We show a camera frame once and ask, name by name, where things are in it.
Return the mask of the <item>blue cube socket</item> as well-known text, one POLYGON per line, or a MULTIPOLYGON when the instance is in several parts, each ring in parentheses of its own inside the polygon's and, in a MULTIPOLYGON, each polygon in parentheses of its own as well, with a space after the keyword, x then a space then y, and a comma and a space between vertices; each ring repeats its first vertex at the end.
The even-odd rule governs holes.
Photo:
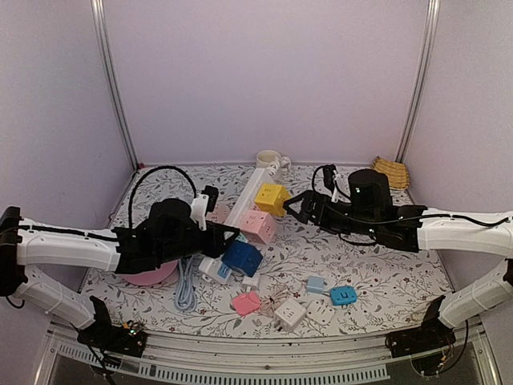
POLYGON ((221 260, 230 269, 252 278, 259 269, 263 256, 255 246, 234 241, 221 260))

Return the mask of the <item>small light blue adapter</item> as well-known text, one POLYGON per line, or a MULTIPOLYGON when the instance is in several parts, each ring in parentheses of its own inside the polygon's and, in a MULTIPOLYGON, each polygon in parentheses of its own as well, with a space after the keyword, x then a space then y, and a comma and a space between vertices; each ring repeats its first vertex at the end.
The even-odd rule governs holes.
POLYGON ((309 276, 306 280, 306 292, 309 294, 323 294, 325 292, 325 279, 309 276))

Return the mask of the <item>white cube socket adapter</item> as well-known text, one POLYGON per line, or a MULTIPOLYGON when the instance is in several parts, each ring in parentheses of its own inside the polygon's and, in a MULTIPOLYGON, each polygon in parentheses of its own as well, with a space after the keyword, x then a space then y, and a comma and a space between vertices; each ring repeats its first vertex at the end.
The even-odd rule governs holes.
POLYGON ((306 314, 306 308, 293 298, 285 300, 274 310, 274 327, 286 332, 294 331, 302 322, 306 314))

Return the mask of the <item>pink square plug adapter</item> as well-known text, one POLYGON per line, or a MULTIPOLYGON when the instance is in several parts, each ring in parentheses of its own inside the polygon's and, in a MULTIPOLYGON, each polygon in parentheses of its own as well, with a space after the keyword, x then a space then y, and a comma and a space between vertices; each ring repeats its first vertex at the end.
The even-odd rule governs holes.
POLYGON ((234 310, 242 317, 256 312, 261 307, 261 300, 255 291, 238 295, 232 300, 234 310))

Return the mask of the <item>long white power strip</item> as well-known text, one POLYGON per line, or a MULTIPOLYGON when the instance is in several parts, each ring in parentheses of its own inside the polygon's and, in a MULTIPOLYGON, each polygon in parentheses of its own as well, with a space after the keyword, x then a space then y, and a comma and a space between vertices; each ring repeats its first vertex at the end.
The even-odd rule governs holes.
POLYGON ((236 200, 230 214, 224 224, 232 227, 240 227, 244 215, 257 206, 254 203, 262 184, 276 184, 281 180, 283 168, 290 169, 291 161, 287 156, 277 156, 265 168, 255 168, 242 193, 236 200))

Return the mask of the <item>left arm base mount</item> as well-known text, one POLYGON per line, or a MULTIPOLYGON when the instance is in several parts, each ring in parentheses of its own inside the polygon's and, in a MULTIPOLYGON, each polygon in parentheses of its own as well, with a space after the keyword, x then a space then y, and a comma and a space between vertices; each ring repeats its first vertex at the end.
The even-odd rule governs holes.
POLYGON ((93 323, 79 329, 78 341, 101 351, 141 358, 148 337, 143 326, 133 321, 121 326, 114 325, 105 303, 95 296, 89 299, 95 311, 93 323))

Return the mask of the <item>white plug adapter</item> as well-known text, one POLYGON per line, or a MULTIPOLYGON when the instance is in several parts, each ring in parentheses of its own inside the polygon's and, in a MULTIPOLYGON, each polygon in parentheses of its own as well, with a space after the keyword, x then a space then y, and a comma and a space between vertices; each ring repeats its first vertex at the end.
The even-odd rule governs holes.
POLYGON ((334 308, 324 299, 314 299, 306 308, 307 319, 318 325, 328 325, 335 314, 334 308))

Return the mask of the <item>yellow cube socket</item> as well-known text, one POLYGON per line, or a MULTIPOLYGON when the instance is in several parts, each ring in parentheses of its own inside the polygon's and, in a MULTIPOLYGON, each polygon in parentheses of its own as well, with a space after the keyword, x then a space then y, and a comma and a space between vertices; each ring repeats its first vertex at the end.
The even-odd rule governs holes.
POLYGON ((284 203, 291 198, 285 186, 281 184, 263 183, 254 198, 254 203, 260 211, 275 217, 285 215, 284 203))

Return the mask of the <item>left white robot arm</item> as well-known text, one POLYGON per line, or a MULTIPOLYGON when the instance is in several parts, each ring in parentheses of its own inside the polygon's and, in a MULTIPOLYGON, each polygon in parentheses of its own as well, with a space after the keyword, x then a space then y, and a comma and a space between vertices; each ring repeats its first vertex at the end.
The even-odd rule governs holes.
POLYGON ((67 229, 24 218, 10 206, 1 217, 1 295, 32 302, 89 336, 102 348, 119 341, 103 301, 87 298, 47 276, 39 265, 93 268, 121 275, 158 270, 202 254, 218 258, 240 230, 199 218, 199 204, 172 198, 155 203, 135 228, 67 229))

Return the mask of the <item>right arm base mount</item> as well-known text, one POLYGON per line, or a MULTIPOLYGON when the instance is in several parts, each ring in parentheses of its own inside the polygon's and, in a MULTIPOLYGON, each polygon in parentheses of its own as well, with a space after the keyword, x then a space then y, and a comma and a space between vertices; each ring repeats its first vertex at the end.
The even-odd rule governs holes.
POLYGON ((436 298, 427 307, 420 326, 386 335, 385 345, 393 358, 420 354, 443 347, 451 350, 456 342, 454 331, 438 319, 439 308, 444 298, 444 296, 436 298))

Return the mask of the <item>blue square plug adapter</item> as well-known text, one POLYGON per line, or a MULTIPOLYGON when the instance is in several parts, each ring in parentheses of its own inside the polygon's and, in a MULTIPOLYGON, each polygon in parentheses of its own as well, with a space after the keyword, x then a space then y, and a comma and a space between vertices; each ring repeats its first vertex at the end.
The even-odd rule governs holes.
POLYGON ((357 301, 357 293, 352 286, 337 286, 329 291, 334 306, 347 306, 357 301))

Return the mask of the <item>pink cube socket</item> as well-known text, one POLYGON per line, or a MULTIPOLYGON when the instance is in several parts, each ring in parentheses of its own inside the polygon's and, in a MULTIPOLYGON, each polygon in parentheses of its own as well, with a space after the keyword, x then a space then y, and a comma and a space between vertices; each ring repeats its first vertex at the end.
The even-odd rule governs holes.
POLYGON ((251 209, 241 218, 239 227, 249 241, 267 245, 275 235, 277 224, 271 214, 251 209))

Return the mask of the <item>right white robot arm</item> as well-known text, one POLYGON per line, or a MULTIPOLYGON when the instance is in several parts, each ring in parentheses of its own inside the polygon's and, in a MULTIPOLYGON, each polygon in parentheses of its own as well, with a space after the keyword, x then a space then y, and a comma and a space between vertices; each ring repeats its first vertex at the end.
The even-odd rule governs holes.
POLYGON ((283 204, 297 221, 316 225, 337 236, 353 233, 370 237, 388 249, 417 253, 457 250, 502 257, 489 273, 454 293, 444 294, 426 308, 414 342, 432 349, 468 318, 491 310, 512 297, 512 214, 452 213, 425 205, 394 205, 387 175, 361 169, 348 177, 349 195, 336 196, 336 168, 323 168, 329 195, 315 188, 283 204))

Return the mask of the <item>small white charger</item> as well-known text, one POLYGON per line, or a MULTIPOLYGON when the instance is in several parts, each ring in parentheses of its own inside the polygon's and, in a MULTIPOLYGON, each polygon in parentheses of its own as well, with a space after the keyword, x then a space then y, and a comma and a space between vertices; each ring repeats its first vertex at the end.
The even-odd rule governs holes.
POLYGON ((251 291, 257 292, 259 290, 261 281, 261 276, 258 273, 255 273, 252 277, 244 276, 241 282, 242 289, 245 293, 249 293, 251 291))

